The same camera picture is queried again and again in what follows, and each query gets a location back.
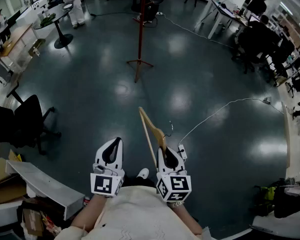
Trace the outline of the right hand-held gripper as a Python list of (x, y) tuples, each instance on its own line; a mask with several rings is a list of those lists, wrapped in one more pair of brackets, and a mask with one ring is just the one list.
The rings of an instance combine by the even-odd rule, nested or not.
[[(184, 160), (171, 147), (167, 146), (165, 154), (161, 147), (157, 150), (156, 190), (167, 203), (184, 202), (192, 191), (191, 177), (187, 175)], [(166, 172), (166, 167), (173, 172)]]

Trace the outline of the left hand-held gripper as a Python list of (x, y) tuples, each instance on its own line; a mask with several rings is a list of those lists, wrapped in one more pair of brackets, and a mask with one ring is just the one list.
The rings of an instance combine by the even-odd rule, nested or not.
[(125, 171), (122, 166), (123, 141), (116, 137), (96, 152), (93, 173), (90, 174), (91, 192), (106, 198), (116, 197), (124, 183)]

